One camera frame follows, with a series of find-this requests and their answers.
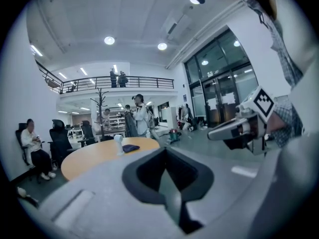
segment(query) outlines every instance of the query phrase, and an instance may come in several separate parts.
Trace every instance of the coat rack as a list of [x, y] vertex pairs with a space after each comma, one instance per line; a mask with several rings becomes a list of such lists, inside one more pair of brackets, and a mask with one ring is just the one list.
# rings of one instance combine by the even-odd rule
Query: coat rack
[[98, 92], [96, 92], [98, 95], [99, 95], [99, 102], [95, 101], [94, 99], [91, 98], [91, 100], [93, 100], [94, 102], [97, 103], [97, 107], [99, 108], [99, 117], [100, 117], [100, 126], [101, 126], [101, 134], [102, 134], [102, 140], [104, 140], [104, 129], [103, 129], [103, 123], [102, 123], [102, 107], [106, 107], [107, 105], [103, 105], [104, 103], [104, 94], [105, 93], [108, 93], [107, 92], [104, 92], [102, 93], [102, 89], [99, 89], [98, 88]]

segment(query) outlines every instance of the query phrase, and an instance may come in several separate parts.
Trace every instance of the black pants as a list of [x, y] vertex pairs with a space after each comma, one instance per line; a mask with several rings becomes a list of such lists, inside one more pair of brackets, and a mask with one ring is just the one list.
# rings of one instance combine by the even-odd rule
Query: black pants
[[115, 80], [111, 80], [111, 84], [112, 84], [112, 88], [116, 88], [116, 79]]
[[40, 172], [45, 175], [48, 175], [49, 171], [52, 170], [50, 156], [43, 149], [31, 152], [31, 160]]

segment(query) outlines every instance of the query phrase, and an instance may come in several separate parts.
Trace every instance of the plaid shirt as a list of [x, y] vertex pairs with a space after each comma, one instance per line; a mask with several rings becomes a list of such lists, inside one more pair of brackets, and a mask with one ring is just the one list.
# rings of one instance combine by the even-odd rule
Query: plaid shirt
[[[272, 49], [277, 52], [285, 79], [293, 89], [303, 77], [303, 74], [291, 60], [286, 50], [279, 24], [265, 13], [256, 0], [247, 0], [245, 3], [258, 15], [263, 15], [264, 22], [273, 40]], [[303, 125], [290, 100], [276, 103], [275, 113], [278, 114], [287, 125], [283, 129], [272, 132], [276, 143], [281, 148], [285, 146], [291, 138], [301, 135]]]

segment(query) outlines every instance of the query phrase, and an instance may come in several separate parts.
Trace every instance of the floor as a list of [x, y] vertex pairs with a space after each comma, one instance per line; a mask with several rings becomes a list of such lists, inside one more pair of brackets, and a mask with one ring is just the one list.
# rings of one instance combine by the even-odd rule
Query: floor
[[[210, 141], [207, 138], [206, 130], [196, 130], [194, 132], [182, 131], [182, 136], [180, 136], [180, 141], [170, 144], [172, 147], [180, 148], [181, 150], [188, 150], [202, 155], [215, 156], [225, 159], [234, 160], [245, 160], [245, 161], [256, 161], [262, 162], [264, 159], [263, 155], [254, 156], [248, 150], [229, 150], [225, 144]], [[169, 135], [163, 135], [160, 137], [161, 146], [168, 146], [167, 140]], [[72, 147], [80, 147], [78, 139], [71, 139], [70, 143]], [[277, 148], [274, 142], [268, 142], [268, 147], [271, 149]], [[44, 181], [42, 179], [41, 184], [37, 184], [35, 177], [32, 181], [28, 178], [24, 179], [17, 186], [24, 188], [28, 194], [33, 198], [37, 199], [40, 203], [49, 196], [53, 191], [61, 187], [67, 181], [64, 179], [61, 170], [56, 171], [56, 178], [50, 181]], [[160, 192], [166, 196], [167, 199], [171, 199], [167, 203], [167, 211], [169, 212], [172, 219], [178, 223], [179, 217], [179, 191], [175, 187], [172, 179], [167, 172], [163, 174], [162, 183], [160, 186]]]

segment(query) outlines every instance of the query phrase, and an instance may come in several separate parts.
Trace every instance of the light fixture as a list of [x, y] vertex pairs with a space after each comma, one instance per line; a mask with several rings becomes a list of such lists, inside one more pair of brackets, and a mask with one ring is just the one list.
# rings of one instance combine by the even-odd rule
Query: light fixture
[[159, 49], [159, 50], [166, 50], [166, 48], [167, 48], [167, 44], [164, 43], [164, 42], [162, 42], [162, 43], [160, 43], [160, 44], [158, 45], [158, 49]]
[[111, 37], [111, 36], [107, 36], [107, 37], [105, 37], [104, 42], [107, 45], [112, 45], [115, 42], [115, 39], [113, 37]]
[[31, 46], [31, 48], [40, 56], [40, 57], [42, 57], [43, 55], [41, 54], [41, 52], [34, 46], [34, 45], [30, 45]]
[[199, 1], [197, 1], [197, 0], [190, 0], [191, 1], [191, 3], [193, 3], [193, 4], [199, 4]]
[[59, 73], [59, 75], [61, 75], [64, 79], [67, 79], [62, 73]]
[[234, 42], [234, 46], [235, 46], [235, 47], [239, 47], [239, 46], [240, 46], [239, 41], [235, 41], [235, 42]]
[[84, 69], [81, 67], [80, 68], [81, 69], [81, 71], [84, 73], [84, 75], [88, 75], [85, 71], [84, 71]]

